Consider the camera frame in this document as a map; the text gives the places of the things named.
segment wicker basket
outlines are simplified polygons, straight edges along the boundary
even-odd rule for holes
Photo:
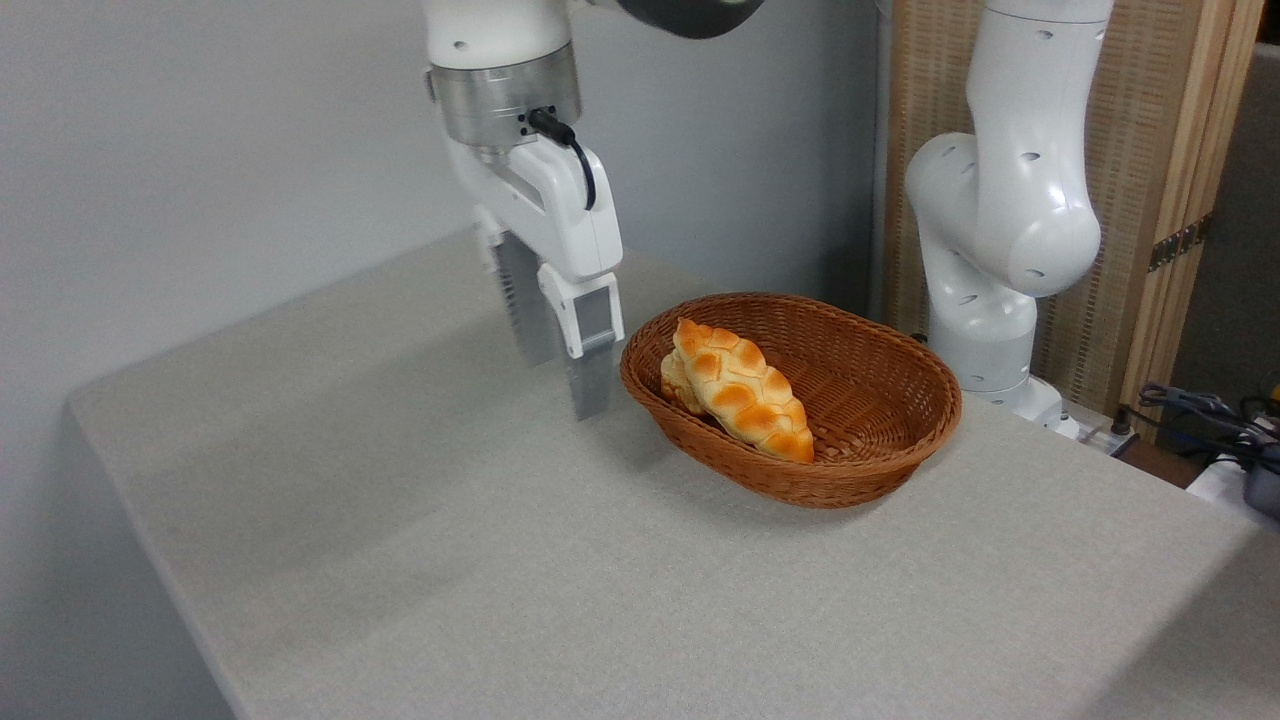
[[[660,395],[662,357],[678,318],[755,341],[809,415],[817,460],[780,460]],[[622,383],[677,447],[763,495],[804,507],[849,507],[897,489],[960,421],[960,386],[919,342],[804,297],[713,295],[644,324],[622,354]]]

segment electrical cable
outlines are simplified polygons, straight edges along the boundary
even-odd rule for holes
[[[582,165],[582,179],[586,182],[586,210],[595,208],[595,173],[591,172],[591,161],[588,159],[582,146],[577,143],[577,135],[573,132],[573,128],[568,123],[556,119],[556,106],[530,110],[529,127],[547,136],[561,147],[573,150],[577,155],[577,161]]]
[[[1147,415],[1143,415],[1142,413],[1138,413],[1137,410],[1134,410],[1129,405],[1121,405],[1120,406],[1120,413],[1123,413],[1123,414],[1125,414],[1128,416],[1132,416],[1132,418],[1137,418],[1137,419],[1142,420],[1143,423],[1147,423],[1151,427],[1160,428],[1160,429],[1162,429],[1162,430],[1170,433],[1171,436],[1178,437],[1178,438],[1180,438],[1183,441],[1187,441],[1187,442],[1190,442],[1190,443],[1194,443],[1194,445],[1199,445],[1199,446],[1206,447],[1206,448],[1208,448],[1211,451],[1216,451],[1216,452],[1219,452],[1221,455],[1230,455],[1230,456],[1234,456],[1234,457],[1236,457],[1239,460],[1248,460],[1251,462],[1256,462],[1258,465],[1262,465],[1263,468],[1266,468],[1267,470],[1270,470],[1272,473],[1280,474],[1280,461],[1277,461],[1277,459],[1275,457],[1275,455],[1267,455],[1265,450],[1262,452],[1258,452],[1258,451],[1256,451],[1256,446],[1253,446],[1252,443],[1245,445],[1245,446],[1240,446],[1240,445],[1224,445],[1224,443],[1213,442],[1213,441],[1210,441],[1210,439],[1204,439],[1204,438],[1189,436],[1187,433],[1183,433],[1183,432],[1180,432],[1180,430],[1170,427],[1170,423],[1170,423],[1162,423],[1160,420],[1156,420],[1155,418],[1148,418]]]
[[[595,173],[591,172],[591,161],[586,159],[586,152],[576,140],[570,140],[568,146],[577,152],[577,161],[582,164],[582,178],[586,179],[586,209],[595,208]]]

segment braided bread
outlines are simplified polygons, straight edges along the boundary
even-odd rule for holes
[[[675,350],[662,359],[662,396],[694,415],[710,415],[698,402],[698,393],[685,373],[685,361]]]
[[[804,405],[754,342],[685,318],[680,319],[673,340],[675,355],[684,361],[698,405],[719,420],[728,434],[776,457],[813,462],[813,433]],[[663,360],[664,388],[666,369]],[[675,369],[672,378],[673,388],[678,388]],[[680,395],[678,389],[673,393]]]

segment white wall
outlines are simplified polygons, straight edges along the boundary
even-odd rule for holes
[[[155,598],[87,601],[131,577],[137,550],[110,530],[109,498],[67,477],[83,465],[60,436],[68,392],[452,234],[467,202],[421,90],[416,0],[10,0],[3,14],[0,717],[161,716],[145,698],[184,707],[189,659],[168,662],[165,688],[108,689],[157,662],[129,628],[175,620]],[[599,9],[575,32],[579,131],[628,247],[860,305],[869,0],[773,0],[705,42]],[[829,258],[842,269],[822,270]],[[61,536],[86,503],[101,506],[87,527],[108,528],[95,557],[122,560],[68,582]]]

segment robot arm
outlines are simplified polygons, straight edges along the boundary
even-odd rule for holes
[[[737,27],[763,0],[594,0],[686,37]],[[449,156],[477,201],[486,261],[534,364],[556,354],[557,318],[580,419],[603,410],[623,337],[622,241],[608,176],[579,145],[581,113],[566,0],[424,0]]]
[[[906,173],[931,347],[961,388],[1052,428],[1061,397],[1030,377],[1036,299],[1098,251],[1084,115],[1111,4],[986,0],[966,85],[975,135],[934,137]]]

